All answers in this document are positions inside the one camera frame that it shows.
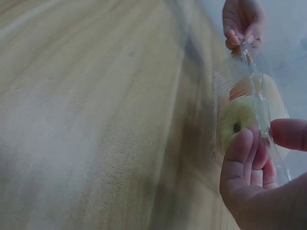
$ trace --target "light wood surface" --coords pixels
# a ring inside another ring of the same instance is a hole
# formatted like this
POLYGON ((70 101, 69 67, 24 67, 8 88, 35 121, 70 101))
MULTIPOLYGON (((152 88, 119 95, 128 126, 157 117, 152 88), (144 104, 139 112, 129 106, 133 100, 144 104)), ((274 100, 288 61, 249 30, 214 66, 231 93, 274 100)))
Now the light wood surface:
POLYGON ((196 0, 1 0, 0 229, 237 229, 210 144, 224 58, 196 0))

